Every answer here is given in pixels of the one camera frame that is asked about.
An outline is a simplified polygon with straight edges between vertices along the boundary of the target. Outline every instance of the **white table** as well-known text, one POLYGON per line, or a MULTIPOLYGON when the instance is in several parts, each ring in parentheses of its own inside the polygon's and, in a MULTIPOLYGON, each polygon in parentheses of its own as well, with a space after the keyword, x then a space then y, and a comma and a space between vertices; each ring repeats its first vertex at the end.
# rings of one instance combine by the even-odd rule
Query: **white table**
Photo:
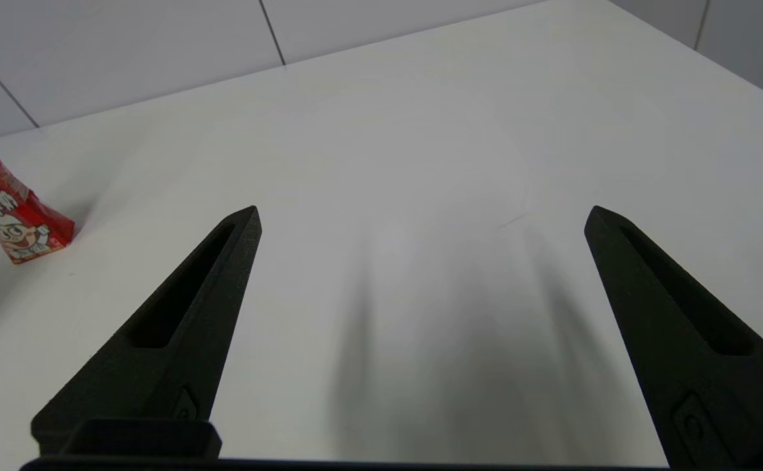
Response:
POLYGON ((0 138, 74 244, 0 250, 0 469, 224 215, 264 233, 223 456, 663 465, 582 235, 635 221, 763 337, 763 92, 552 0, 0 138))

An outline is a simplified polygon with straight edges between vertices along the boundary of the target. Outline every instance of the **table surface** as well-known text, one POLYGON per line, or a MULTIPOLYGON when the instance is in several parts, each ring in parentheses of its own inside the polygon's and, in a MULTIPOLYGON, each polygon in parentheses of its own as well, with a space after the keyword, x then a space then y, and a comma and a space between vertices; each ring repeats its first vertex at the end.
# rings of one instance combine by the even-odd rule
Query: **table surface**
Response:
POLYGON ((0 138, 80 224, 0 250, 0 469, 224 215, 262 217, 226 457, 664 465, 583 237, 635 221, 763 337, 763 92, 551 0, 0 138))

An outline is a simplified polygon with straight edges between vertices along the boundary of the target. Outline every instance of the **cartoon character face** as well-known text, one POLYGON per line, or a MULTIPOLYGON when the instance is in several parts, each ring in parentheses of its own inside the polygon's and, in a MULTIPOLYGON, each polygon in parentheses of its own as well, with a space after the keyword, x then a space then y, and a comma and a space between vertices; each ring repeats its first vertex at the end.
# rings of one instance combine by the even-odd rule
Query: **cartoon character face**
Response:
POLYGON ((35 227, 26 227, 23 224, 7 224, 0 226, 1 243, 12 249, 26 249, 35 244, 37 233, 35 227))

